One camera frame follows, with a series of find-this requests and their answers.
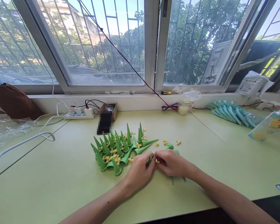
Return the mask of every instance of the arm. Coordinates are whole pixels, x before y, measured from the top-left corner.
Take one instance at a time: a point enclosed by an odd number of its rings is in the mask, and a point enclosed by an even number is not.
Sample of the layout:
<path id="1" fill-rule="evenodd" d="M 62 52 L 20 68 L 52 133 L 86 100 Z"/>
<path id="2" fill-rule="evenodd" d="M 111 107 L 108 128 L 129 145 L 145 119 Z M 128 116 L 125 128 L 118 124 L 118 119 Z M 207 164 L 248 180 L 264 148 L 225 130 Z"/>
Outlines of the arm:
<path id="1" fill-rule="evenodd" d="M 150 152 L 136 156 L 127 175 L 117 185 L 102 196 L 75 211 L 61 221 L 60 224 L 102 223 L 118 206 L 149 182 L 155 167 L 155 163 L 153 162 L 146 169 L 145 165 L 149 156 Z"/>
<path id="2" fill-rule="evenodd" d="M 237 223 L 278 223 L 252 201 L 210 177 L 173 150 L 156 151 L 156 167 L 168 176 L 187 177 L 199 184 Z"/>

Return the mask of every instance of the hand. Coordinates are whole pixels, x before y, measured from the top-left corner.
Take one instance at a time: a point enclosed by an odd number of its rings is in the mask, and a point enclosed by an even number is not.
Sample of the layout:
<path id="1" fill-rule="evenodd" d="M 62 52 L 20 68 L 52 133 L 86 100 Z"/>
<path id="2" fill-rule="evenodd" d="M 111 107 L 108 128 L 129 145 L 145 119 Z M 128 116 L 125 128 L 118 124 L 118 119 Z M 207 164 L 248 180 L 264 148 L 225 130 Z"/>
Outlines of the hand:
<path id="1" fill-rule="evenodd" d="M 144 187 L 152 176 L 152 172 L 156 164 L 156 157 L 154 154 L 152 155 L 152 161 L 149 164 L 149 167 L 146 168 L 146 163 L 149 159 L 150 153 L 151 152 L 136 156 L 128 174 L 122 180 L 125 182 L 126 190 L 130 195 L 133 195 L 135 192 Z"/>
<path id="2" fill-rule="evenodd" d="M 156 168 L 167 176 L 187 177 L 193 180 L 199 170 L 197 166 L 171 149 L 156 151 L 155 156 L 160 161 L 156 164 Z"/>

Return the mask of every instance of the desk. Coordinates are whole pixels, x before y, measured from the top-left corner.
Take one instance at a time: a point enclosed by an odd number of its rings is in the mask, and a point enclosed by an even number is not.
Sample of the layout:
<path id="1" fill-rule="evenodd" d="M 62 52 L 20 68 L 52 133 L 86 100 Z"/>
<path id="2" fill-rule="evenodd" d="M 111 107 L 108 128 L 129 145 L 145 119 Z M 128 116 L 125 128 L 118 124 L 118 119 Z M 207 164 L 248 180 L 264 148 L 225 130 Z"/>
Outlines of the desk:
<path id="1" fill-rule="evenodd" d="M 210 127 L 212 119 L 222 126 L 219 130 Z M 166 139 L 187 160 L 251 200 L 280 194 L 274 187 L 280 183 L 280 148 L 247 143 L 249 129 L 217 120 L 209 111 L 186 116 L 173 111 L 119 112 L 114 130 L 125 131 L 127 122 L 136 133 L 141 122 L 148 139 L 160 139 L 160 146 L 149 150 L 164 149 L 162 140 Z M 71 120 L 55 133 L 55 142 L 42 142 L 0 175 L 0 223 L 57 223 L 126 175 L 128 167 L 119 177 L 100 172 L 90 147 L 97 124 L 97 119 Z M 245 143 L 224 137 L 232 136 L 230 132 Z M 247 158 L 246 153 L 253 150 Z M 176 179 L 173 186 L 170 178 L 156 171 L 148 186 L 118 207 L 105 223 L 113 224 L 119 218 L 121 223 L 145 222 L 215 207 L 196 183 Z"/>
<path id="2" fill-rule="evenodd" d="M 48 118 L 44 118 L 40 121 L 40 124 L 45 124 L 47 122 Z M 61 128 L 63 125 L 65 125 L 68 121 L 62 120 L 58 122 L 57 124 L 49 125 L 47 126 L 44 131 L 48 131 L 51 133 L 56 132 L 59 128 Z M 6 142 L 5 144 L 0 144 L 0 153 L 9 147 L 18 144 L 36 134 L 39 133 L 40 129 L 42 127 L 35 127 L 31 132 L 28 132 L 26 134 L 23 134 L 19 137 L 12 138 L 10 141 Z M 11 166 L 14 162 L 16 162 L 18 159 L 20 159 L 22 156 L 24 156 L 26 153 L 28 153 L 30 150 L 35 148 L 37 145 L 42 143 L 45 139 L 43 137 L 37 137 L 29 142 L 27 142 L 24 145 L 18 146 L 17 148 L 11 150 L 7 154 L 3 155 L 0 159 L 0 173 L 3 172 L 5 169 L 7 169 L 9 166 Z"/>

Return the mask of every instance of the clear plastic bottle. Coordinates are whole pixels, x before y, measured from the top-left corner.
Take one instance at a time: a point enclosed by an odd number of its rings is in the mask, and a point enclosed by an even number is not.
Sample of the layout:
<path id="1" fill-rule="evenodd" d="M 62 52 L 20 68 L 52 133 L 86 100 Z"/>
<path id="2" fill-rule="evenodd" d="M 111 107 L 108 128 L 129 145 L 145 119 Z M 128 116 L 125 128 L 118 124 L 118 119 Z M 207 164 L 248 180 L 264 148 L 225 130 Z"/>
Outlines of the clear plastic bottle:
<path id="1" fill-rule="evenodd" d="M 264 141 L 270 135 L 280 130 L 280 110 L 270 113 L 259 125 L 257 125 L 248 136 L 257 140 Z"/>

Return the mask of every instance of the small jar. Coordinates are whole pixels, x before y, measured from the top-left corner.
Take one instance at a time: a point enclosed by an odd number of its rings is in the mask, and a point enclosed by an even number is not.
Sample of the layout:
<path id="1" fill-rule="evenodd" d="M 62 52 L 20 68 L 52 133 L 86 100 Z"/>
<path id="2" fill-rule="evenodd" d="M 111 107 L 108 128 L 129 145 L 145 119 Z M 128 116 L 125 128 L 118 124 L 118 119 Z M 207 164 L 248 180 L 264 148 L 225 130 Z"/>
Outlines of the small jar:
<path id="1" fill-rule="evenodd" d="M 183 101 L 179 101 L 178 102 L 178 107 L 177 107 L 177 113 L 179 115 L 186 115 L 186 113 L 191 110 L 193 107 L 193 102 L 192 101 L 187 101 L 187 100 L 183 100 Z"/>

